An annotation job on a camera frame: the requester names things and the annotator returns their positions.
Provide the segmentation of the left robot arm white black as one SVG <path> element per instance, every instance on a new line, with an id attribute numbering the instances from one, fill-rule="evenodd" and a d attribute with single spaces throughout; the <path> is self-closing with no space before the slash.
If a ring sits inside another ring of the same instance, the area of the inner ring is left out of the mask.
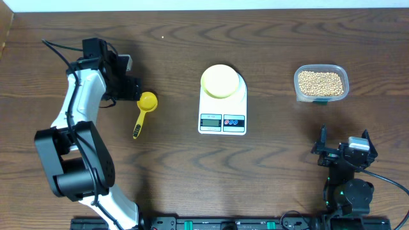
<path id="1" fill-rule="evenodd" d="M 102 100 L 140 100 L 139 80 L 127 75 L 132 58 L 99 38 L 83 40 L 80 51 L 77 61 L 66 63 L 68 90 L 57 118 L 35 135 L 47 181 L 56 196 L 92 208 L 109 229 L 149 229 L 138 205 L 115 184 L 112 157 L 96 129 Z"/>

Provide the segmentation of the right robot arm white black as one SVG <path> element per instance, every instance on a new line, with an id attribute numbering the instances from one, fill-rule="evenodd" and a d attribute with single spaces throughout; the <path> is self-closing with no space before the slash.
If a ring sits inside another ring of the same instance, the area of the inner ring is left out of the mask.
<path id="1" fill-rule="evenodd" d="M 320 128 L 311 153 L 319 156 L 318 165 L 329 168 L 323 188 L 327 213 L 316 221 L 318 229 L 364 229 L 363 216 L 369 214 L 374 186 L 358 179 L 355 173 L 369 167 L 378 156 L 368 131 L 349 137 L 335 148 L 326 146 L 327 128 Z"/>

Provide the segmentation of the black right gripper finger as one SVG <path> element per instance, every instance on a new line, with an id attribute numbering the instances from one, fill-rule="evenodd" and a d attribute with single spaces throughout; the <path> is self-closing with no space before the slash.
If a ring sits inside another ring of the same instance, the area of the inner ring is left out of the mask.
<path id="1" fill-rule="evenodd" d="M 365 130 L 363 131 L 361 138 L 367 139 L 368 144 L 369 144 L 369 149 L 370 149 L 370 150 L 373 150 L 373 149 L 374 149 L 373 143 L 371 142 L 371 139 L 370 139 L 370 136 L 369 136 L 369 132 L 367 131 L 367 129 L 365 129 Z"/>
<path id="2" fill-rule="evenodd" d="M 320 146 L 325 146 L 326 141 L 327 141 L 327 128 L 326 128 L 326 125 L 323 124 L 320 130 L 320 138 L 319 138 Z"/>

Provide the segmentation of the yellow plastic measuring scoop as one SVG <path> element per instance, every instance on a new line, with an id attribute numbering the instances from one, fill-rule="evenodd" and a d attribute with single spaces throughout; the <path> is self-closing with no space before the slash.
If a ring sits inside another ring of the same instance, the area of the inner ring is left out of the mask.
<path id="1" fill-rule="evenodd" d="M 142 93 L 140 100 L 137 102 L 137 106 L 140 110 L 140 114 L 135 123 L 132 135 L 134 139 L 137 139 L 139 134 L 141 133 L 145 115 L 149 112 L 154 111 L 157 108 L 158 106 L 157 96 L 152 92 L 144 92 Z"/>

